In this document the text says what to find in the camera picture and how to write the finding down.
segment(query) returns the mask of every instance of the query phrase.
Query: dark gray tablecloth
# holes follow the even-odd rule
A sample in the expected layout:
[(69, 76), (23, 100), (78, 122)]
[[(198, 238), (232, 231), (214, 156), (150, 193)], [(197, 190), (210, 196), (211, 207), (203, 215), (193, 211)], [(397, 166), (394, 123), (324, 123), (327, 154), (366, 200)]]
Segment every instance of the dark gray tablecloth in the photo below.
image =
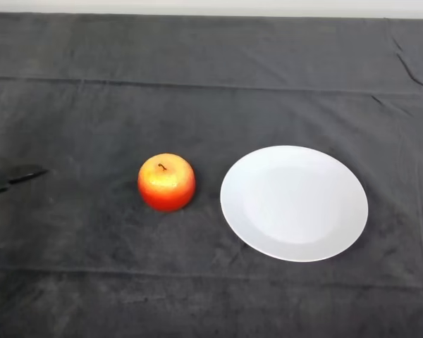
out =
[[(344, 253), (289, 263), (219, 205), (255, 149), (346, 164), (369, 220)], [(135, 179), (197, 173), (176, 213)], [(0, 14), (0, 337), (423, 337), (423, 21)]]

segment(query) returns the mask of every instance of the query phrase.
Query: crease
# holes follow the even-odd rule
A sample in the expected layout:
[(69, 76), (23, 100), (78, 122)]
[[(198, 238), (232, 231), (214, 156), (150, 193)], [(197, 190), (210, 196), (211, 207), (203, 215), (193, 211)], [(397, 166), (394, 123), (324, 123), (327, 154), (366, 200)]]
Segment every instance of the crease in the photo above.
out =
[(394, 35), (393, 31), (392, 31), (390, 20), (389, 19), (386, 19), (386, 20), (387, 20), (387, 28), (388, 28), (388, 35), (389, 35), (389, 37), (391, 38), (393, 44), (395, 44), (396, 48), (399, 51), (403, 51), (402, 46), (400, 45), (400, 43), (398, 42), (398, 40), (395, 38), (395, 35)]
[(241, 281), (241, 282), (287, 282), (289, 285), (294, 287), (304, 288), (327, 288), (327, 289), (349, 289), (359, 290), (363, 289), (369, 291), (370, 289), (390, 289), (399, 292), (406, 291), (421, 291), (423, 292), (423, 286), (419, 285), (375, 285), (375, 284), (347, 284), (341, 282), (325, 282), (315, 284), (312, 282), (294, 282), (287, 278), (269, 278), (269, 277), (257, 277), (257, 276), (245, 276), (245, 275), (213, 275), (204, 273), (156, 273), (143, 270), (112, 270), (112, 269), (94, 269), (94, 268), (16, 268), (16, 267), (0, 267), (0, 273), (27, 273), (27, 274), (59, 274), (59, 275), (103, 275), (103, 276), (132, 276), (132, 277), (152, 277), (152, 278), (172, 278), (172, 279), (206, 279), (206, 280), (230, 280), (230, 281)]
[(415, 162), (415, 189), (416, 189), (416, 202), (417, 202), (417, 213), (418, 213), (418, 224), (420, 230), (420, 242), (423, 254), (423, 200), (422, 200), (422, 190), (421, 190), (421, 180), (419, 177), (419, 161), (418, 159)]
[(409, 66), (407, 65), (406, 61), (404, 60), (404, 58), (397, 52), (396, 56), (398, 57), (398, 59), (400, 60), (401, 64), (403, 65), (407, 75), (409, 75), (410, 79), (417, 83), (418, 85), (423, 87), (423, 82), (421, 80), (419, 80), (414, 73), (412, 72), (412, 70), (409, 68)]
[(306, 87), (258, 87), (258, 86), (240, 86), (231, 84), (187, 84), (175, 82), (145, 82), (131, 80), (106, 80), (106, 79), (77, 79), (77, 78), (52, 78), (52, 77), (16, 77), (0, 75), (0, 81), (19, 81), (36, 83), (60, 83), (77, 85), (80, 90), (85, 85), (109, 85), (113, 87), (166, 87), (166, 88), (185, 88), (185, 89), (220, 89), (220, 90), (247, 90), (247, 91), (265, 91), (265, 92), (311, 92), (320, 94), (382, 94), (391, 96), (423, 96), (423, 92), (376, 92), (369, 90), (349, 90), (349, 89), (315, 89)]
[(231, 266), (232, 264), (234, 264), (237, 260), (238, 257), (243, 258), (243, 255), (241, 254), (241, 251), (243, 249), (245, 249), (247, 247), (246, 243), (242, 243), (239, 247), (238, 250), (235, 252), (235, 254), (232, 255), (231, 259), (229, 259), (229, 261), (226, 264), (226, 267), (228, 268), (229, 266)]
[(397, 111), (397, 112), (401, 113), (402, 115), (413, 117), (413, 114), (411, 114), (409, 111), (406, 111), (405, 109), (398, 107), (395, 104), (392, 104), (390, 101), (381, 100), (380, 98), (378, 98), (374, 95), (371, 95), (371, 97), (372, 97), (373, 100), (375, 100), (378, 104), (380, 104), (384, 108), (388, 108), (388, 109), (391, 109), (393, 111)]

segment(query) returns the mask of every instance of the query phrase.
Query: apple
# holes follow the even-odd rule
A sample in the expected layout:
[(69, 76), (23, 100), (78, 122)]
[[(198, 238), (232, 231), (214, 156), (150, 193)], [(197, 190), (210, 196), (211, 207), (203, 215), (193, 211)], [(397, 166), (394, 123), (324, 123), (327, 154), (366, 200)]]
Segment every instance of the apple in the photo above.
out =
[(142, 199), (158, 211), (175, 211), (184, 207), (191, 201), (195, 188), (191, 165), (174, 154), (149, 158), (138, 174)]

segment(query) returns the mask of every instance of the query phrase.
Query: plate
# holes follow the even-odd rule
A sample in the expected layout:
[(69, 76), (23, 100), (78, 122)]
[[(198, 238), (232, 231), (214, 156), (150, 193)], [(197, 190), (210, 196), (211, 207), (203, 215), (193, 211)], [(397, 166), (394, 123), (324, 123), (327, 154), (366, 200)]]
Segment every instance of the plate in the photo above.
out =
[(346, 250), (362, 234), (367, 196), (341, 162), (300, 146), (271, 146), (236, 162), (221, 207), (244, 242), (268, 256), (311, 262)]

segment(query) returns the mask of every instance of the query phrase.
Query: black object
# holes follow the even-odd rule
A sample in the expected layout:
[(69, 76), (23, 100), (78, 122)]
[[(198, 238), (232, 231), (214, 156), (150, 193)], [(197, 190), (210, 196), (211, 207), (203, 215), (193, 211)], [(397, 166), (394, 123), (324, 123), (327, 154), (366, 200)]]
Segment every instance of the black object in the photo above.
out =
[(20, 165), (0, 170), (0, 192), (5, 192), (12, 184), (31, 180), (46, 172), (47, 170), (39, 165)]

